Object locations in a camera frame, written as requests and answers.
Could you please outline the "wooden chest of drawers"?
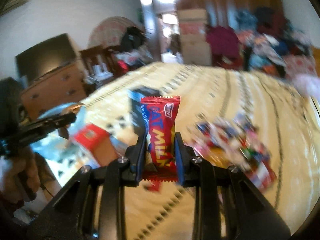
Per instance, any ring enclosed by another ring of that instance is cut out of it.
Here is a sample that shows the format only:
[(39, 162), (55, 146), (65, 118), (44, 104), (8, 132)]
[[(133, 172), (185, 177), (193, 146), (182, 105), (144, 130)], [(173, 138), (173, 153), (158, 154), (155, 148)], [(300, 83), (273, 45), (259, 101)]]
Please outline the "wooden chest of drawers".
[(22, 103), (31, 120), (64, 103), (86, 97), (83, 74), (76, 63), (62, 67), (36, 81), (21, 93)]

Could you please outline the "black and blue box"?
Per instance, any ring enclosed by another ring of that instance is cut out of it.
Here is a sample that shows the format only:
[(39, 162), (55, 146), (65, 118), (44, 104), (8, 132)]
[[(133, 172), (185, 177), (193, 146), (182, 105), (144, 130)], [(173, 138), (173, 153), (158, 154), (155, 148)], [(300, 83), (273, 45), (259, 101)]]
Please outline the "black and blue box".
[(144, 97), (158, 97), (161, 92), (157, 89), (146, 86), (134, 87), (128, 90), (128, 97), (130, 101), (130, 118), (133, 131), (136, 135), (140, 135), (145, 131), (145, 124), (141, 114), (140, 101)]

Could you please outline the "yellow patterned bed cover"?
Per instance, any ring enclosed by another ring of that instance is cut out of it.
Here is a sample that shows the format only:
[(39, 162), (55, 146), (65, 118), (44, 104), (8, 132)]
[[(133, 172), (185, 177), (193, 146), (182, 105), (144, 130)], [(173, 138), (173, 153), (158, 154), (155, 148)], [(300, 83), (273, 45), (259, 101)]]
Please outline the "yellow patterned bed cover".
[(261, 72), (153, 63), (130, 72), (83, 100), (86, 122), (133, 145), (129, 91), (150, 87), (181, 103), (176, 131), (212, 164), (247, 167), (245, 157), (267, 153), (276, 179), (264, 196), (292, 233), (319, 199), (319, 103)]

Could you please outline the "red and orange snack box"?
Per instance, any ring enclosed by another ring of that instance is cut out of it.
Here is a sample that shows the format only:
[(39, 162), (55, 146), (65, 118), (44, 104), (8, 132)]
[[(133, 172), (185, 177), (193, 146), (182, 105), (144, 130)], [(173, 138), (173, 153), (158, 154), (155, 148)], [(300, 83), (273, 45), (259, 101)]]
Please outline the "red and orange snack box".
[(109, 165), (118, 158), (110, 134), (94, 124), (86, 124), (71, 138), (98, 167)]

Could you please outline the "pink floral quilt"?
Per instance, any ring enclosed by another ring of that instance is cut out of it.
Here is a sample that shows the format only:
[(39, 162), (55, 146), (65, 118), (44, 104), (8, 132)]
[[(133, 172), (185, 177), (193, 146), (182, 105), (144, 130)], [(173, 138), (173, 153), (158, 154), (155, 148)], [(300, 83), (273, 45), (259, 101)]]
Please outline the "pink floral quilt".
[(295, 89), (304, 97), (312, 97), (319, 101), (320, 79), (317, 76), (298, 74), (292, 79)]

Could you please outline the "clear glass bowl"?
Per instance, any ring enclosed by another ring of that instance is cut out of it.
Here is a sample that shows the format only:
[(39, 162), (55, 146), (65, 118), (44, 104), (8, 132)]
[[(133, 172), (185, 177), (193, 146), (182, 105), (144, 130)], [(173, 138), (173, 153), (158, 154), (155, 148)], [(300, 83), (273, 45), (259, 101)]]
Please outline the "clear glass bowl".
[(60, 185), (70, 179), (71, 175), (68, 172), (76, 165), (79, 148), (71, 142), (71, 137), (84, 127), (86, 109), (81, 103), (66, 103), (50, 109), (39, 117), (55, 117), (70, 112), (76, 115), (74, 123), (55, 129), (45, 138), (31, 144), (31, 149), (44, 157)]

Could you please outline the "stacked cardboard boxes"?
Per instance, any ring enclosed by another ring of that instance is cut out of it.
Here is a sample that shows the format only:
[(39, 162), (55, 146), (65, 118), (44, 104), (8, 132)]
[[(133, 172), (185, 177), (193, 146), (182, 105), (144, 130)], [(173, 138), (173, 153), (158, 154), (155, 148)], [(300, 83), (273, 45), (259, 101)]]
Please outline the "stacked cardboard boxes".
[(212, 52), (206, 41), (208, 14), (205, 9), (177, 12), (180, 27), (181, 51), (184, 64), (212, 65)]

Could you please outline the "striped round folded table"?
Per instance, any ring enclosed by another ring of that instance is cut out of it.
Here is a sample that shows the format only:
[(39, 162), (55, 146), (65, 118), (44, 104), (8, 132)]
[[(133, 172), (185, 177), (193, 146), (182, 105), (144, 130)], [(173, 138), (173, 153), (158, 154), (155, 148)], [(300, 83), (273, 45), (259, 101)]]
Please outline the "striped round folded table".
[(92, 30), (87, 47), (103, 46), (106, 48), (120, 45), (121, 39), (129, 27), (140, 28), (125, 17), (106, 18)]

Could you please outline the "pile of clothes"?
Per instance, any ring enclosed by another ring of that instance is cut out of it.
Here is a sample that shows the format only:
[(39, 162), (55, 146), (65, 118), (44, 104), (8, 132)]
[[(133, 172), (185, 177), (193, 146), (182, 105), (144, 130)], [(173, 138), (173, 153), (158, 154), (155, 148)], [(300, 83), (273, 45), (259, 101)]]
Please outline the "pile of clothes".
[(206, 42), (214, 66), (257, 70), (291, 80), (296, 75), (317, 75), (310, 38), (281, 13), (259, 7), (254, 13), (239, 10), (237, 29), (206, 26)]

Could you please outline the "black flat television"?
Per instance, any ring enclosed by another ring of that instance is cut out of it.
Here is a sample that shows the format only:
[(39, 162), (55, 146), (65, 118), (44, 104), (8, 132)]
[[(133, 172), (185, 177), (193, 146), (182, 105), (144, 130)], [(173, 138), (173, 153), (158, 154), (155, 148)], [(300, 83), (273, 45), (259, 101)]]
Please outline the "black flat television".
[(18, 77), (27, 84), (75, 59), (76, 53), (67, 34), (49, 38), (15, 56)]

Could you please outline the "red oat milk snack packet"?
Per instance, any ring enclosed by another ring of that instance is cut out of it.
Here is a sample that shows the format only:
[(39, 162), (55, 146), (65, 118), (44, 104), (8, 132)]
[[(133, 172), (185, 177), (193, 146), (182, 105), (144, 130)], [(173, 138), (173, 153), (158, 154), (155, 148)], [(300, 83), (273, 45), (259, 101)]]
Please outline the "red oat milk snack packet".
[(147, 180), (177, 180), (174, 137), (180, 102), (179, 96), (148, 96), (140, 101), (146, 131), (144, 178)]

